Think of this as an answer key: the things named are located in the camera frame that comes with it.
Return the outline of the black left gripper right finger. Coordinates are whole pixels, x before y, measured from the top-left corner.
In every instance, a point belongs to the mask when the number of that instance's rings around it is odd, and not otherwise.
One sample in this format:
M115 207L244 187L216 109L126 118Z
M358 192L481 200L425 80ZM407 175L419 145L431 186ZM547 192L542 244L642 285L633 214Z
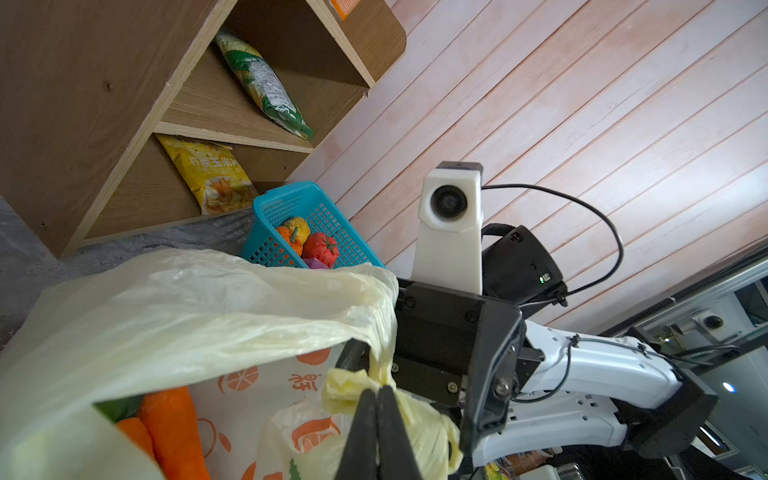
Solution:
M377 393L378 479L422 480L394 390Z

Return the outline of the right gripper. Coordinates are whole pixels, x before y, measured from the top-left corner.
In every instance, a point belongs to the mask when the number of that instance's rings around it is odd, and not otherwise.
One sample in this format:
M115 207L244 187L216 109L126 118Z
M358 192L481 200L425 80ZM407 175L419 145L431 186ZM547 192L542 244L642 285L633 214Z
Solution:
M397 387L455 410L469 455L502 431L509 402L543 361L513 302L400 280L393 377Z

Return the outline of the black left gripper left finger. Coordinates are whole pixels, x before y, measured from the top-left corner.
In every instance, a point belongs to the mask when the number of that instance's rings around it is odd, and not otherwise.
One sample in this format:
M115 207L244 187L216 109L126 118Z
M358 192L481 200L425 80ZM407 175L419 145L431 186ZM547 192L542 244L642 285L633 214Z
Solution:
M374 480L377 478L376 393L364 390L360 396L347 436L335 480Z

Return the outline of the toy carrot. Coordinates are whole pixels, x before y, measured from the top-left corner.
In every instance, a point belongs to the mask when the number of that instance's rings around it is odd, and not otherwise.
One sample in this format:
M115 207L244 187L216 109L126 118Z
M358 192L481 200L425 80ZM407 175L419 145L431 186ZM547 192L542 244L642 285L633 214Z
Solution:
M159 465L167 479L208 479L189 389L172 388L94 407Z

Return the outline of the orange toy pumpkin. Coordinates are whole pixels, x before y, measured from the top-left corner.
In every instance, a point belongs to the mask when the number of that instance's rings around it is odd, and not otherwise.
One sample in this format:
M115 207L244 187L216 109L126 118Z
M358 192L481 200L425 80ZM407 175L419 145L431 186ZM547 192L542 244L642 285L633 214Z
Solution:
M303 253L303 242L299 238L299 229L295 227L278 226L277 233L289 244L293 251L301 256Z

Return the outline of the yellow plastic grocery bag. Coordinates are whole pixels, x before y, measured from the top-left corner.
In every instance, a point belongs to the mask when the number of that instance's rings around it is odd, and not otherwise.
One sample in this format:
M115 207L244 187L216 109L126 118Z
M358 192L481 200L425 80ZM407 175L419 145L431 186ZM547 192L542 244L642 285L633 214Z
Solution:
M332 370L332 414L392 385L399 288L370 264L268 268L213 250L165 249L44 290L1 356L5 479L158 479L97 409L351 339L367 372Z

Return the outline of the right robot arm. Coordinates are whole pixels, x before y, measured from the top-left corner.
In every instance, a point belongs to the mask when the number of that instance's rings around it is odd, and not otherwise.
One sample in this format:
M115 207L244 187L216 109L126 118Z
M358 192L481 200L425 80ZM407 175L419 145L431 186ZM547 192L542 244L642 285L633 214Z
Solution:
M645 459L685 450L717 394L649 337L582 335L532 321L564 301L550 254L523 226L483 229L483 290L401 280L396 383L460 430L459 452L481 465L570 445L620 447Z

